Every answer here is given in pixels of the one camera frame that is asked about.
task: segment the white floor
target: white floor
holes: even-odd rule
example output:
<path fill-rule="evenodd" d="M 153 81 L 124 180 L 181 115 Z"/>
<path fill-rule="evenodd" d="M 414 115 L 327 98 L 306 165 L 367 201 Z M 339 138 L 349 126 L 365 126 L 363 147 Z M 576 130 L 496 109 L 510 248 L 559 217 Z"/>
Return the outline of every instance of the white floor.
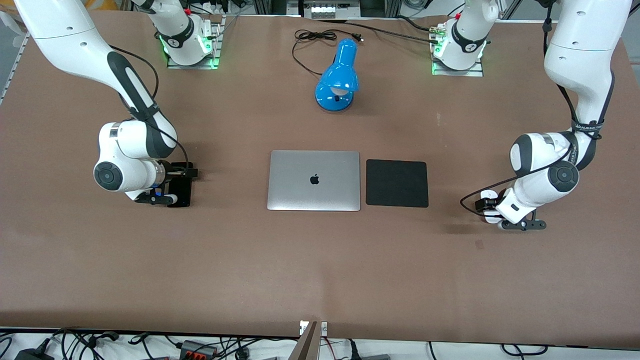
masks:
<path fill-rule="evenodd" d="M 50 334 L 14 334 L 11 335 L 13 342 L 7 353 L 2 359 L 15 359 L 18 351 L 25 348 L 37 348 L 38 345 L 46 339 Z M 122 335 L 116 342 L 109 340 L 100 341 L 96 348 L 97 352 L 105 360 L 148 360 L 142 344 L 130 345 L 128 340 L 131 335 Z M 190 338 L 171 336 L 173 341 L 192 340 L 201 343 L 217 343 L 219 338 Z M 46 354 L 53 356 L 55 360 L 62 360 L 63 356 L 60 351 L 59 341 L 61 336 L 57 336 L 55 341 L 51 341 L 47 347 Z M 65 346 L 70 347 L 73 337 L 67 335 Z M 341 359 L 347 357 L 351 359 L 351 347 L 349 341 L 344 339 L 331 339 L 338 341 L 332 344 L 335 352 L 335 358 Z M 180 350 L 171 345 L 162 336 L 150 336 L 146 340 L 149 352 L 154 358 L 169 357 L 170 359 L 179 359 Z M 383 340 L 355 340 L 361 357 L 388 354 L 391 360 L 432 360 L 429 353 L 428 344 L 419 341 L 383 341 Z M 262 340 L 250 345 L 249 360 L 266 360 L 277 357 L 278 360 L 286 360 L 293 350 L 296 342 L 293 340 L 269 341 Z M 333 360 L 333 356 L 329 348 L 322 341 L 319 360 Z M 0 343 L 0 353 L 4 350 L 6 342 Z M 515 351 L 511 347 L 507 347 L 509 351 Z M 521 347 L 523 352 L 536 352 L 539 347 Z M 433 343 L 433 350 L 438 360 L 485 360 L 485 359 L 505 359 L 518 360 L 516 357 L 509 356 L 500 349 L 500 345 L 493 344 L 468 344 L 468 343 Z M 79 350 L 76 350 L 74 359 L 78 359 Z M 93 359 L 90 351 L 83 354 L 84 360 Z M 531 356 L 527 359 L 549 360 L 595 360 L 595 359 L 640 359 L 640 352 L 634 350 L 605 350 L 591 348 L 566 348 L 566 347 L 550 347 L 549 350 L 540 356 Z M 235 360 L 233 356 L 229 356 L 224 360 Z"/>

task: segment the lamp shade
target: lamp shade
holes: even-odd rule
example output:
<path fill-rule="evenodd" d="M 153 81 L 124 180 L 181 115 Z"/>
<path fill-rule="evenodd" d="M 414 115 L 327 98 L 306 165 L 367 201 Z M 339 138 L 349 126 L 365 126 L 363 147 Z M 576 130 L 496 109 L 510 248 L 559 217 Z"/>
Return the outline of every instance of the lamp shade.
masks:
<path fill-rule="evenodd" d="M 333 64 L 325 70 L 316 86 L 318 105 L 329 111 L 347 108 L 353 100 L 353 92 L 360 89 L 358 74 L 353 68 L 358 46 L 350 38 L 341 40 Z"/>

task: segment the laptop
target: laptop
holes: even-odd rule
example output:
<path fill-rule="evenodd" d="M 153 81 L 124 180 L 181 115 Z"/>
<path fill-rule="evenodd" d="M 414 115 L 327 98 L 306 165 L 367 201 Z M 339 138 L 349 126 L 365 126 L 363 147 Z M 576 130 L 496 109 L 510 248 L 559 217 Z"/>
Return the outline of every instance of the laptop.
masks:
<path fill-rule="evenodd" d="M 269 210 L 360 210 L 360 153 L 274 150 Z"/>

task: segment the brown tabletop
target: brown tabletop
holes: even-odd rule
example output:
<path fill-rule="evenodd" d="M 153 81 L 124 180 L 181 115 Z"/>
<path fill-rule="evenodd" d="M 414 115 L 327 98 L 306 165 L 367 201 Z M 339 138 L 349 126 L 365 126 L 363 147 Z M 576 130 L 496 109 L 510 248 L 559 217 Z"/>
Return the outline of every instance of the brown tabletop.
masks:
<path fill-rule="evenodd" d="M 538 211 L 546 231 L 507 233 L 458 201 L 512 176 L 520 134 L 570 124 L 540 24 L 496 24 L 485 77 L 456 78 L 431 75 L 425 43 L 290 17 L 241 17 L 218 70 L 167 70 L 146 15 L 92 16 L 156 66 L 157 101 L 201 176 L 183 209 L 99 188 L 98 130 L 127 113 L 30 41 L 0 107 L 2 325 L 294 336 L 326 320 L 336 338 L 640 347 L 640 92 L 621 42 L 594 162 Z M 316 104 L 317 79 L 291 58 L 300 28 L 363 34 L 347 111 Z M 322 71 L 333 47 L 297 55 Z M 274 149 L 360 151 L 362 210 L 268 211 Z M 364 204 L 366 159 L 425 161 L 429 208 Z"/>

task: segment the red cable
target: red cable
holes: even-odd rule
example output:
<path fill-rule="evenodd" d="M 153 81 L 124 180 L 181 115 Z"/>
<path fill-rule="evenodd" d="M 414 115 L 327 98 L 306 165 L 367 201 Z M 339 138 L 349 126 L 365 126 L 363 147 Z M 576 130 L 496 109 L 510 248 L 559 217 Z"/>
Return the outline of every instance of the red cable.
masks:
<path fill-rule="evenodd" d="M 335 352 L 333 352 L 333 347 L 331 346 L 331 342 L 329 341 L 329 339 L 325 337 L 324 340 L 326 341 L 326 344 L 329 345 L 329 350 L 331 350 L 331 355 L 333 356 L 333 360 L 338 360 L 335 357 Z"/>

